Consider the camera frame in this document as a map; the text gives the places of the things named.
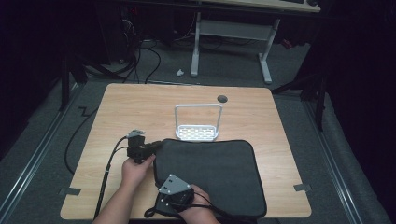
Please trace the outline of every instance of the wooden table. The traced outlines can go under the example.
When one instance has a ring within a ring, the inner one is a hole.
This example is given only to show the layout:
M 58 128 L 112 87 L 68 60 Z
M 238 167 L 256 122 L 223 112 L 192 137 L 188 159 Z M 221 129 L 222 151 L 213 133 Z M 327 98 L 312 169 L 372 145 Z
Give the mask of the wooden table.
M 305 192 L 293 187 L 302 181 L 268 89 L 110 84 L 70 185 L 81 192 L 66 196 L 62 218 L 93 218 L 108 158 L 125 134 L 132 129 L 145 131 L 146 143 L 176 138 L 175 105 L 218 104 L 219 95 L 227 96 L 228 102 L 223 104 L 217 141 L 245 139 L 253 145 L 268 206 L 266 217 L 310 216 Z M 126 150 L 115 155 L 102 207 L 118 188 L 126 159 Z M 131 218 L 144 218 L 157 193 L 151 168 L 136 194 Z

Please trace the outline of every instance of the hand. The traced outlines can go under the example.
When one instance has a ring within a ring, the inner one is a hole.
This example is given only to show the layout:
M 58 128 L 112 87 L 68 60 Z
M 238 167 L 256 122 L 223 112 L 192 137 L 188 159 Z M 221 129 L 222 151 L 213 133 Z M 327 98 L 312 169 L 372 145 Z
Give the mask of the hand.
M 129 158 L 122 165 L 122 181 L 120 187 L 136 189 L 146 176 L 147 169 L 154 162 L 155 155 L 148 157 L 142 164 L 137 164 Z
M 210 205 L 209 195 L 198 186 L 191 185 L 194 189 L 192 204 Z M 202 207 L 191 207 L 179 213 L 188 224 L 214 224 L 219 223 L 212 210 Z

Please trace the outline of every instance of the black padded mat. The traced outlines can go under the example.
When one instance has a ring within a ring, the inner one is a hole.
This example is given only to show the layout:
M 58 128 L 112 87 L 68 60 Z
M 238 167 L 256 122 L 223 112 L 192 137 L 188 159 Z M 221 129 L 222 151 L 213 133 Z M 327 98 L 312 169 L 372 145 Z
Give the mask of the black padded mat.
M 266 214 L 262 182 L 251 144 L 243 140 L 193 143 L 163 140 L 154 161 L 160 187 L 172 174 L 206 191 L 229 214 L 258 218 Z

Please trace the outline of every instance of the black cable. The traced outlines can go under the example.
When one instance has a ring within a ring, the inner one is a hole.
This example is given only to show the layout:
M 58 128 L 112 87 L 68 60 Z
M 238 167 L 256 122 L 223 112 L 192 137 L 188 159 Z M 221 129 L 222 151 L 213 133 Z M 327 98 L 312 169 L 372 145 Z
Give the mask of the black cable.
M 146 50 L 149 50 L 149 51 L 151 51 L 151 52 L 157 54 L 157 56 L 158 56 L 158 64 L 157 64 L 157 66 L 156 66 L 156 67 L 154 68 L 154 70 L 146 77 L 145 84 L 148 84 L 149 78 L 152 76 L 152 74 L 153 74 L 155 71 L 157 71 L 158 67 L 160 67 L 160 64 L 161 64 L 161 56 L 160 56 L 159 53 L 157 53 L 157 52 L 156 52 L 155 50 L 153 50 L 153 49 L 146 49 Z
M 97 216 L 99 215 L 99 212 L 100 212 L 100 207 L 101 207 L 101 205 L 102 205 L 102 200 L 103 200 L 103 197 L 104 197 L 104 195 L 105 195 L 105 188 L 106 188 L 108 173 L 110 172 L 111 161 L 113 160 L 114 154 L 116 154 L 116 152 L 120 150 L 120 148 L 118 148 L 119 144 L 120 144 L 123 140 L 125 140 L 126 138 L 127 138 L 126 136 L 123 136 L 123 137 L 117 142 L 117 144 L 114 146 L 113 151 L 111 152 L 110 159 L 108 159 L 108 163 L 107 163 L 106 170 L 105 170 L 105 175 L 103 176 L 102 187 L 100 188 L 98 204 L 96 205 L 95 215 L 94 215 L 93 219 L 96 219 Z
M 140 45 L 139 47 L 139 57 L 137 58 L 137 63 L 136 63 L 136 67 L 134 68 L 134 83 L 136 83 L 137 80 L 137 84 L 140 84 L 140 80 L 139 80 L 139 75 L 137 74 L 137 65 L 140 62 L 140 56 L 142 55 L 142 46 Z
M 201 44 L 200 44 L 200 48 L 202 48 L 202 49 L 214 50 L 214 49 L 220 48 L 220 47 L 222 46 L 222 44 L 223 44 L 223 38 L 222 38 L 222 37 L 218 38 L 217 36 L 210 36 L 210 37 L 207 36 L 206 38 L 203 38 L 203 40 L 207 41 L 207 43 L 205 43 L 205 44 L 212 44 L 213 42 L 216 42 L 216 40 L 217 40 L 219 43 L 218 43 L 218 45 L 215 46 L 214 48 L 206 48 L 206 47 L 203 46 L 204 43 L 201 43 Z
M 224 210 L 221 210 L 221 209 L 217 208 L 217 207 L 216 207 L 212 202 L 210 202 L 204 195 L 199 194 L 199 193 L 197 193 L 197 192 L 194 192 L 194 194 L 199 195 L 200 197 L 202 197 L 203 199 L 205 199 L 210 205 L 195 204 L 195 203 L 194 203 L 194 204 L 178 204 L 178 203 L 171 203 L 171 202 L 168 202 L 168 203 L 169 203 L 170 205 L 175 205 L 175 206 L 178 206 L 178 207 L 185 207 L 185 208 L 191 208 L 191 207 L 207 208 L 207 209 L 210 209 L 210 210 L 216 212 L 216 213 L 219 214 L 220 216 L 225 217 L 225 218 L 228 218 L 228 219 L 230 219 L 230 220 L 236 220 L 236 221 L 239 221 L 239 222 L 242 222 L 242 223 L 251 223 L 251 220 L 242 219 L 242 218 L 240 218 L 240 217 L 236 217 L 236 216 L 234 216 L 234 215 L 231 215 L 231 214 L 227 213 L 227 212 L 224 211 Z
M 99 108 L 94 109 L 91 114 L 89 114 L 88 116 L 86 116 L 86 118 L 79 124 L 79 126 L 77 127 L 77 129 L 74 131 L 73 135 L 70 137 L 69 142 L 67 143 L 66 149 L 64 150 L 64 164 L 66 165 L 67 170 L 73 175 L 75 172 L 72 170 L 72 168 L 70 167 L 68 161 L 67 161 L 67 152 L 69 150 L 69 147 L 74 139 L 74 137 L 76 136 L 76 134 L 78 133 L 79 129 L 82 127 L 82 125 L 84 125 L 84 123 L 93 115 L 98 111 Z

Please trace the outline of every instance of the black device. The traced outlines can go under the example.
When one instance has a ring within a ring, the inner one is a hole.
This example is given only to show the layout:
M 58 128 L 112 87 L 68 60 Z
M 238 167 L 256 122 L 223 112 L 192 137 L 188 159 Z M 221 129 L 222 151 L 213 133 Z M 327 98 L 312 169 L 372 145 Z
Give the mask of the black device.
M 281 0 L 281 1 L 299 3 L 299 4 L 303 4 L 304 3 L 304 0 Z
M 162 203 L 171 206 L 177 213 L 189 208 L 194 199 L 194 189 L 175 175 L 169 175 L 159 188 Z
M 155 154 L 161 146 L 161 141 L 145 144 L 144 136 L 133 136 L 128 138 L 127 156 L 134 159 L 135 163 L 141 164 L 143 160 Z
M 315 7 L 318 4 L 318 0 L 306 0 L 309 6 Z
M 176 212 L 180 213 L 192 204 L 194 189 L 187 189 L 176 194 L 166 195 L 163 200 L 170 204 Z

